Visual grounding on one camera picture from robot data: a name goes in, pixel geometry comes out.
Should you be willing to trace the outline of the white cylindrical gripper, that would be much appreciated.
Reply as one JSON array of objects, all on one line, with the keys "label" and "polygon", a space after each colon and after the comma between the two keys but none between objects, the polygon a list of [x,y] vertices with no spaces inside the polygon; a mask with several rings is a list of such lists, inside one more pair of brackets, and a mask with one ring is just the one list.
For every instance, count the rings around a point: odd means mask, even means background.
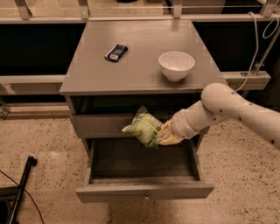
[{"label": "white cylindrical gripper", "polygon": [[188,122],[186,110],[181,109],[175,113],[171,121],[167,121],[158,132],[160,145],[179,144],[183,139],[191,139],[199,132]]}]

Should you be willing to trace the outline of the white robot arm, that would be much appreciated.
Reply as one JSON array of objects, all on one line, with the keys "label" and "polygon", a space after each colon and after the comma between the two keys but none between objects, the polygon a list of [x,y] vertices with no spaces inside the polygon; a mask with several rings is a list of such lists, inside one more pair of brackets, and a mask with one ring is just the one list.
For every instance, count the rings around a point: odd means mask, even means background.
[{"label": "white robot arm", "polygon": [[280,149],[280,113],[245,100],[231,87],[221,83],[207,85],[200,101],[175,113],[157,134],[159,143],[178,144],[228,118],[242,123]]}]

